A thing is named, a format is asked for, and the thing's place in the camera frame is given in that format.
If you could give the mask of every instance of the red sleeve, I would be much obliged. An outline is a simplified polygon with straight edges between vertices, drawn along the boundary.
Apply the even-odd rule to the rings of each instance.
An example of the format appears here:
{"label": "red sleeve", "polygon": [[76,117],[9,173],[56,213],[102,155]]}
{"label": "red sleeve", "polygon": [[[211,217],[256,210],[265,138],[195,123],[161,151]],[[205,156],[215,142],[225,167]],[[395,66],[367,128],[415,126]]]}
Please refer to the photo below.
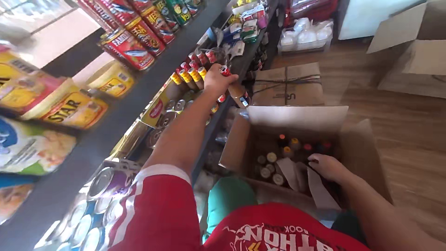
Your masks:
{"label": "red sleeve", "polygon": [[123,215],[109,234],[109,250],[200,249],[200,229],[191,185],[173,175],[135,183],[122,199]]}

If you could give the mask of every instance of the person's left hand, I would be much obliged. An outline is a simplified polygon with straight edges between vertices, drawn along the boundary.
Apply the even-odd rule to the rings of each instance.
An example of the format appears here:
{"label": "person's left hand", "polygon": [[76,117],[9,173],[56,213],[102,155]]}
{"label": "person's left hand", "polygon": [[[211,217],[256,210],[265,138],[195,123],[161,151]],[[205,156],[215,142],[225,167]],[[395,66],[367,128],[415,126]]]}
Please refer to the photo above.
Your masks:
{"label": "person's left hand", "polygon": [[213,64],[204,78],[204,90],[216,98],[221,96],[232,82],[239,79],[237,74],[225,77],[220,73],[220,64]]}

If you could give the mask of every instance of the hand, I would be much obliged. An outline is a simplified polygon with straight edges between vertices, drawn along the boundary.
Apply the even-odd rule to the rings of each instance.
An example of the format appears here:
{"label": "hand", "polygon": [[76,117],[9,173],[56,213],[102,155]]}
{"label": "hand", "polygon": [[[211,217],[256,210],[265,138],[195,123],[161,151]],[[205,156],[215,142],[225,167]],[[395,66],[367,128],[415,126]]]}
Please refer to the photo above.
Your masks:
{"label": "hand", "polygon": [[309,165],[318,171],[320,175],[339,185],[343,185],[355,176],[334,157],[315,153],[308,157],[308,160],[310,161]]}
{"label": "hand", "polygon": [[227,88],[229,84],[235,82],[239,79],[237,74],[231,75],[229,77],[225,77],[220,73],[220,64],[213,64],[204,78],[204,90],[208,93],[211,93],[218,98],[221,96]]}

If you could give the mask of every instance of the red t-shirt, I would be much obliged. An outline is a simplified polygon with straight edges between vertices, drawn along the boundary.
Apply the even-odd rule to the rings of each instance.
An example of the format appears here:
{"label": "red t-shirt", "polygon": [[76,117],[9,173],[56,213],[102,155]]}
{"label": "red t-shirt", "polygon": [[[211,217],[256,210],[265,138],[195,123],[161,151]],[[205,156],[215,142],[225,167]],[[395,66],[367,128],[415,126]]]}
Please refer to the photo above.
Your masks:
{"label": "red t-shirt", "polygon": [[108,230],[110,251],[362,251],[350,236],[292,206],[268,203],[235,210],[201,245],[189,177],[170,165],[141,171]]}

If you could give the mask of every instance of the black metal shelf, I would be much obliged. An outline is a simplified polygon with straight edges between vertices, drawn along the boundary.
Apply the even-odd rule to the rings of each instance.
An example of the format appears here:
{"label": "black metal shelf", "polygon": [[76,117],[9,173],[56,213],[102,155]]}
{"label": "black metal shelf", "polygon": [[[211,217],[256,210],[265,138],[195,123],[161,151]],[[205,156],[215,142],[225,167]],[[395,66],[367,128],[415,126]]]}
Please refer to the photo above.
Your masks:
{"label": "black metal shelf", "polygon": [[[269,15],[268,24],[271,21],[271,18],[276,14],[275,11],[277,8],[278,1],[270,0],[269,4],[270,4],[270,9],[268,10],[268,15]],[[239,80],[238,80],[239,83],[243,81],[243,78],[246,75],[251,60],[254,58],[256,54],[256,50],[262,41],[266,29],[267,28],[262,29],[260,31],[256,42],[245,45],[243,56],[235,57],[231,61],[231,73],[239,75]],[[220,105],[218,111],[212,116],[212,120],[207,125],[204,132],[203,143],[200,149],[200,155],[198,159],[195,161],[194,164],[195,167],[194,170],[192,171],[192,184],[194,184],[195,181],[197,180],[198,175],[200,174],[200,171],[203,168],[203,165],[206,161],[207,155],[211,149],[212,144],[215,144],[215,137],[218,131],[221,129],[221,125],[226,117],[228,109],[234,104],[235,104],[234,100],[230,96],[228,96],[226,101],[224,101]]]}
{"label": "black metal shelf", "polygon": [[[130,93],[111,102],[104,117],[80,133],[78,144],[59,169],[42,177],[15,215],[0,226],[1,250],[32,250],[49,227],[63,217],[80,188],[228,3],[229,0],[207,0],[205,8],[176,33],[176,39],[154,65],[138,73],[138,84]],[[206,130],[208,137],[212,126],[216,126],[214,121]]]}

